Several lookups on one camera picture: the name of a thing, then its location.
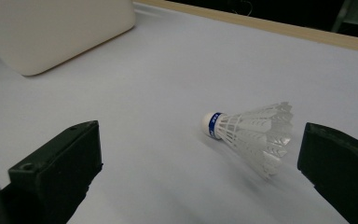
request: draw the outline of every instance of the white surface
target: white surface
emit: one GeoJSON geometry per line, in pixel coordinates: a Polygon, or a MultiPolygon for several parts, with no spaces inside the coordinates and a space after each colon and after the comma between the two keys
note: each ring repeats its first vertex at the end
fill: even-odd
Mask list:
{"type": "Polygon", "coordinates": [[[0,0],[0,58],[35,75],[129,30],[131,0],[0,0]]]}
{"type": "Polygon", "coordinates": [[[307,121],[358,138],[358,51],[136,5],[136,26],[46,74],[0,61],[7,169],[100,122],[103,171],[70,223],[345,223],[296,168],[307,121]],[[266,182],[200,129],[209,111],[288,101],[293,142],[266,182]]]}

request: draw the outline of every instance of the white container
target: white container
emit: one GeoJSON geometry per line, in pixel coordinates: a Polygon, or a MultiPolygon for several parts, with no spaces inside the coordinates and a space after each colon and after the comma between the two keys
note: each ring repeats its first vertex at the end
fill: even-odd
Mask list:
{"type": "Polygon", "coordinates": [[[0,58],[36,75],[134,24],[131,0],[0,0],[0,58]]]}

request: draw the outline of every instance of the badminton shuttlecock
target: badminton shuttlecock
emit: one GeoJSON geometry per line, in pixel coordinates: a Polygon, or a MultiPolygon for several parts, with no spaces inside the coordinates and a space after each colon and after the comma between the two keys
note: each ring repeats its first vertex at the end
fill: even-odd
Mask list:
{"type": "Polygon", "coordinates": [[[290,141],[292,107],[286,103],[268,105],[239,115],[209,113],[202,130],[215,139],[223,139],[259,175],[268,178],[277,173],[290,141]]]}

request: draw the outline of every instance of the shuttlecock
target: shuttlecock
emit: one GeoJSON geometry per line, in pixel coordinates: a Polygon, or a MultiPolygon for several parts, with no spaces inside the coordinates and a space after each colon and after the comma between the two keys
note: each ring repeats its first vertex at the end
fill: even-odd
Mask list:
{"type": "Polygon", "coordinates": [[[283,102],[263,106],[239,115],[209,113],[202,120],[202,130],[212,138],[223,139],[259,175],[269,178],[282,164],[287,152],[293,114],[283,102]]]}

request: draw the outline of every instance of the blue band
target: blue band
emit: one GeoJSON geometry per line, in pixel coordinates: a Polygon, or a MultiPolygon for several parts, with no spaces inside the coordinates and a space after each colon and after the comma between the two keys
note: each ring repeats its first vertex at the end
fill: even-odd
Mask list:
{"type": "Polygon", "coordinates": [[[216,138],[216,136],[214,135],[214,125],[216,124],[216,121],[221,114],[222,113],[215,113],[209,120],[209,135],[213,138],[216,138]]]}

